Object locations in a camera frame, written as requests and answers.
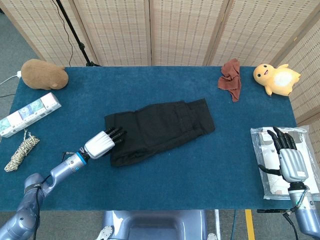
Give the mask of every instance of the brown plush toy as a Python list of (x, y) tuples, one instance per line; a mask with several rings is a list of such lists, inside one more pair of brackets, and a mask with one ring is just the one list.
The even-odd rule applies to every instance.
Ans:
[(21, 76), (24, 83), (32, 89), (62, 89), (69, 79), (64, 69), (64, 66), (30, 59), (22, 65)]

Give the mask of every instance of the black pants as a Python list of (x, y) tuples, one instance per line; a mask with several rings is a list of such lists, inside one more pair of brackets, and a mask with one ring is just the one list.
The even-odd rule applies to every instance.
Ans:
[(106, 128), (123, 127), (125, 142), (111, 152), (111, 165), (138, 163), (215, 130), (207, 102), (200, 99), (148, 105), (105, 117)]

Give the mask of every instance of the metallic robot arm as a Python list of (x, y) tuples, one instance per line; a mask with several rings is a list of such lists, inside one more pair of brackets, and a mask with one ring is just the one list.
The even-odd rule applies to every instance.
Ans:
[(39, 173), (30, 175), (24, 181), (24, 196), (16, 214), (0, 228), (0, 240), (28, 240), (39, 226), (37, 216), (40, 207), (52, 190), (66, 177), (84, 167), (89, 158), (97, 159), (107, 154), (116, 144), (123, 141), (120, 137), (125, 133), (121, 128), (110, 128), (98, 133), (84, 145), (84, 148), (50, 171), (48, 177), (52, 177), (52, 184)]
[(320, 217), (312, 194), (308, 186), (304, 184), (309, 177), (304, 158), (297, 150), (294, 139), (288, 133), (283, 133), (276, 127), (273, 129), (276, 134), (270, 130), (268, 133), (278, 153), (280, 169), (267, 169), (263, 165), (259, 165), (259, 168), (267, 174), (282, 176), (290, 183), (288, 192), (293, 208), (287, 210), (283, 216), (288, 220), (289, 216), (294, 213), (300, 231), (320, 240)]

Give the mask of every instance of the blue tablecloth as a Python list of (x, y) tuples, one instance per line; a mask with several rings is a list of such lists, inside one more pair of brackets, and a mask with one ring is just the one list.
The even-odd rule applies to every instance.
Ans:
[[(104, 116), (149, 104), (205, 98), (216, 130), (141, 163), (115, 168), (109, 157), (90, 160), (45, 200), (44, 210), (180, 210), (288, 208), (264, 200), (250, 128), (295, 127), (288, 97), (267, 96), (241, 67), (242, 90), (233, 103), (218, 89), (220, 67), (67, 67), (68, 85), (53, 90), (62, 107), (28, 130), (40, 138), (14, 172), (3, 168), (23, 140), (23, 131), (0, 143), (0, 211), (17, 208), (24, 180), (44, 177), (62, 159), (104, 130)], [(45, 95), (21, 80), (11, 112)]]

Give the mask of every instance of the yellow plush duck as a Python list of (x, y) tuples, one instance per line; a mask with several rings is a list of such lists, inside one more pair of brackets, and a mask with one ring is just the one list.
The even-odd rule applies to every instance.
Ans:
[(272, 93), (289, 96), (292, 87), (299, 81), (300, 74), (288, 68), (288, 64), (274, 68), (269, 64), (261, 64), (253, 71), (254, 79), (265, 87), (266, 94)]

